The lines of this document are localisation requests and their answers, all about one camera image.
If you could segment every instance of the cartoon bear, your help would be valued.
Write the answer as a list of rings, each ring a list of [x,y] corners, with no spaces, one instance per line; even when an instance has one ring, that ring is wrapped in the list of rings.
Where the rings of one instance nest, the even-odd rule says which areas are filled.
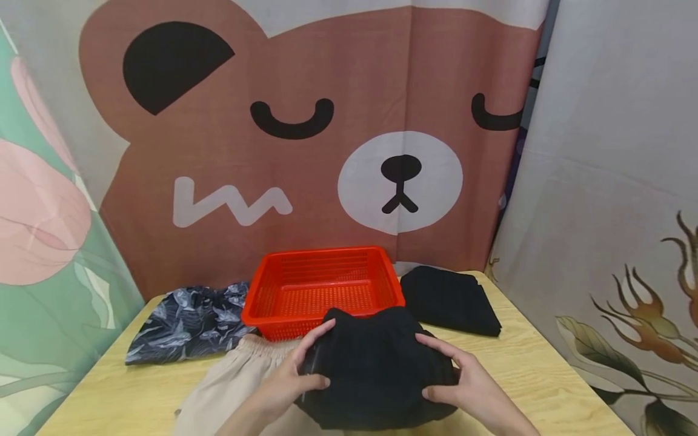
[[[109,0],[80,63],[131,143],[101,214],[141,293],[293,249],[482,269],[539,37],[413,6],[268,37],[231,0]]]

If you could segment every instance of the bear nose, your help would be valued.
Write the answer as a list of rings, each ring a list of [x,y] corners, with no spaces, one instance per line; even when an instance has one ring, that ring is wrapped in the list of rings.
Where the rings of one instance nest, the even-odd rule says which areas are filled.
[[[414,179],[420,171],[422,171],[422,163],[409,154],[388,158],[380,166],[383,176],[393,183]]]

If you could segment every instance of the navy floral shorts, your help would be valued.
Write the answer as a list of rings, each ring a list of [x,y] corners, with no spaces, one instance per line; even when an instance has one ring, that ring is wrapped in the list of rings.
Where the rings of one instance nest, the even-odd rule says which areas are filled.
[[[249,284],[225,289],[181,287],[168,292],[133,339],[126,365],[167,363],[227,352],[254,327],[242,324]]]

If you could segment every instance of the hand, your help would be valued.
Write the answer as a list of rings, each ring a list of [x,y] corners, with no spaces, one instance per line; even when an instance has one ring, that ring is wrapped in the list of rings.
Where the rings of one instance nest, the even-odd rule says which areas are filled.
[[[310,330],[259,388],[228,418],[218,436],[259,435],[307,391],[325,389],[329,379],[320,374],[299,375],[298,367],[315,341],[334,327],[334,320]]]
[[[422,392],[427,400],[464,410],[496,436],[540,436],[475,356],[442,340],[416,336],[419,343],[450,357],[460,368],[456,386],[429,386]]]

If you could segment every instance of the red basket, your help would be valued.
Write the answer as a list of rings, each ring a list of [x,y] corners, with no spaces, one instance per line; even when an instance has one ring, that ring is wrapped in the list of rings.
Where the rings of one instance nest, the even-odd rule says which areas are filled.
[[[404,305],[400,282],[381,247],[287,251],[262,259],[242,322],[268,340],[290,340],[319,326],[333,307],[368,317]]]

